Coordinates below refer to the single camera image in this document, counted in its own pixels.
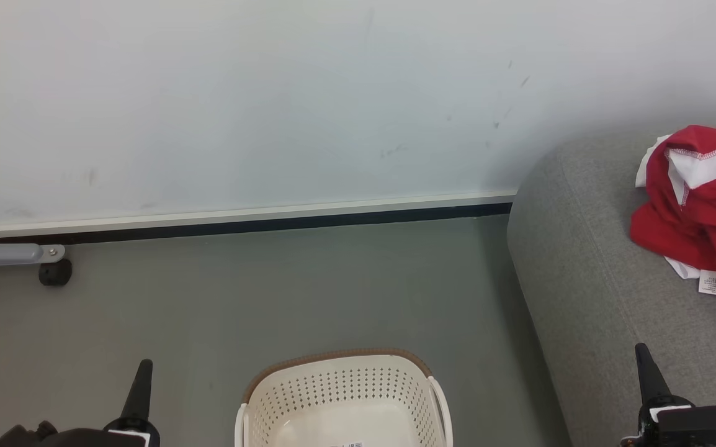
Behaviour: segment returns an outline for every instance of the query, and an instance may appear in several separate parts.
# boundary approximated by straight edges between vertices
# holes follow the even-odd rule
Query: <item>gray sofa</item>
[[[638,342],[674,394],[716,404],[716,297],[628,237],[631,213],[647,201],[633,187],[639,161],[674,130],[557,148],[509,215],[509,251],[574,447],[635,435]]]

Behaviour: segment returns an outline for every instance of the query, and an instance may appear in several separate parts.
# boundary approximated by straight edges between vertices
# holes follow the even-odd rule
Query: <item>basket handle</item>
[[[245,423],[245,408],[247,404],[239,406],[239,410],[236,413],[236,423],[234,424],[234,447],[242,447],[244,436],[242,435],[244,423]]]
[[[454,439],[452,439],[452,416],[449,414],[449,405],[446,404],[446,396],[444,391],[441,390],[441,385],[434,377],[429,376],[429,385],[432,387],[432,391],[435,393],[435,398],[438,399],[439,416],[441,416],[441,427],[444,428],[444,439],[446,447],[452,447]]]

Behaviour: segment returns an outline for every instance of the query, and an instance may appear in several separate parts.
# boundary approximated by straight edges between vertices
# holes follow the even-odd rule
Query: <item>wall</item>
[[[706,0],[0,0],[0,225],[492,196],[715,114]]]

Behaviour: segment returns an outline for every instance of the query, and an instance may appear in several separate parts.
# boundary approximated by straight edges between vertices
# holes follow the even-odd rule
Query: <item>basket rim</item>
[[[341,351],[330,351],[329,353],[321,353],[321,354],[313,354],[313,356],[302,356],[298,357],[296,359],[290,359],[286,360],[284,362],[276,363],[274,365],[271,365],[270,367],[264,368],[263,371],[261,371],[259,374],[256,374],[256,377],[251,380],[250,384],[248,384],[247,390],[245,390],[245,393],[242,396],[242,404],[247,404],[251,400],[251,396],[253,396],[253,391],[256,390],[256,387],[261,383],[262,380],[266,379],[267,376],[270,376],[270,374],[277,373],[278,371],[298,367],[300,365],[305,365],[307,363],[315,363],[315,362],[321,362],[323,360],[333,360],[333,359],[342,359],[346,357],[361,357],[361,356],[397,356],[397,357],[403,357],[403,359],[408,359],[410,362],[414,363],[422,373],[424,373],[425,377],[431,377],[432,371],[427,368],[426,363],[424,363],[423,360],[419,359],[415,354],[410,353],[409,351],[406,351],[404,349],[398,349],[398,348],[362,348],[362,349],[344,349]]]

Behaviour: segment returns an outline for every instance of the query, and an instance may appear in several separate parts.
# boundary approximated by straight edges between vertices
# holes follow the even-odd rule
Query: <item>white plastic basket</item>
[[[356,349],[279,363],[236,414],[235,447],[452,447],[429,368],[401,349]]]

